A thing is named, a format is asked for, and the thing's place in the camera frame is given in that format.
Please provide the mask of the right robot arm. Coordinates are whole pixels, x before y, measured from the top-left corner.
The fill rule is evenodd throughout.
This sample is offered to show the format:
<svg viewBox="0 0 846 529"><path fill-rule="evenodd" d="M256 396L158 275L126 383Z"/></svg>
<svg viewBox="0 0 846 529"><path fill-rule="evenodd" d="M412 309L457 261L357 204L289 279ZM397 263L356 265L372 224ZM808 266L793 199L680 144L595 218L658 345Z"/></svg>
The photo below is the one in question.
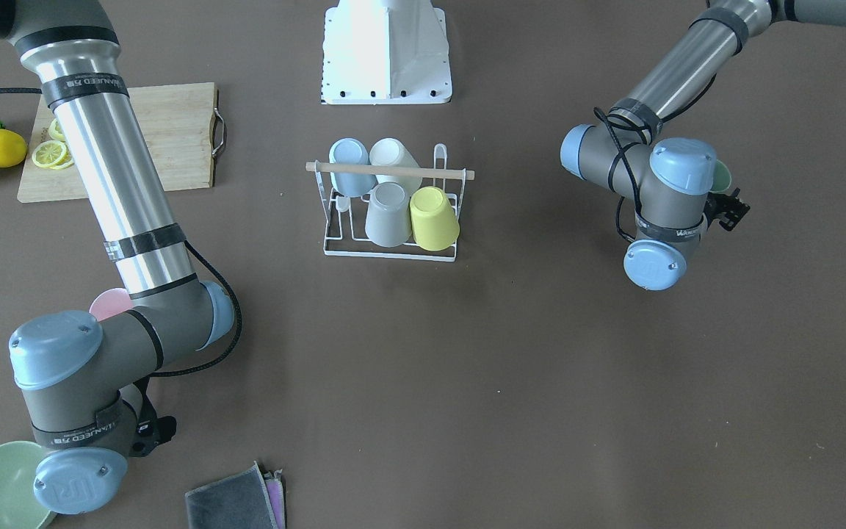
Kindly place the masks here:
<svg viewBox="0 0 846 529"><path fill-rule="evenodd" d="M86 311L45 314L9 340L14 381L46 452L32 492L44 508L77 515L117 493L128 458L173 434L145 397L149 378L207 348L242 313L228 282L201 281L198 252L174 220L118 71L120 41L98 1L0 1L0 40L38 76L132 301L97 321Z"/></svg>

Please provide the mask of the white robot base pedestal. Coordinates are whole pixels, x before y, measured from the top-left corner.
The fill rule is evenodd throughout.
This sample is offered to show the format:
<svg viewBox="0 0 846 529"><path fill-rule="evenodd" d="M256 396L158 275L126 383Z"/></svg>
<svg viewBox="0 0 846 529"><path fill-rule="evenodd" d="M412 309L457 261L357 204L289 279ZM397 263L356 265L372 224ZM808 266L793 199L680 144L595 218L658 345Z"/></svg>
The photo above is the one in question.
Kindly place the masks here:
<svg viewBox="0 0 846 529"><path fill-rule="evenodd" d="M452 98L446 14L430 1L340 1L325 11L322 49L323 104Z"/></svg>

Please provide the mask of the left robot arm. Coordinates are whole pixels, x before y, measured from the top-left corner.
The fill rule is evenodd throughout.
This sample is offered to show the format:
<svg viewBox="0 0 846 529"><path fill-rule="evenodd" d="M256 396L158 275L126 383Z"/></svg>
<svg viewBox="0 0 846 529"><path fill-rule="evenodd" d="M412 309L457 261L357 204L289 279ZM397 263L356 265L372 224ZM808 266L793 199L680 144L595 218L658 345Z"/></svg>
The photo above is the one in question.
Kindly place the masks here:
<svg viewBox="0 0 846 529"><path fill-rule="evenodd" d="M627 97L597 109L595 123L562 141L566 170L631 201L637 230L622 232L629 243L622 264L639 287L671 288L712 223L731 231L748 213L711 145L660 134L701 99L729 58L778 21L846 26L846 1L709 1Z"/></svg>

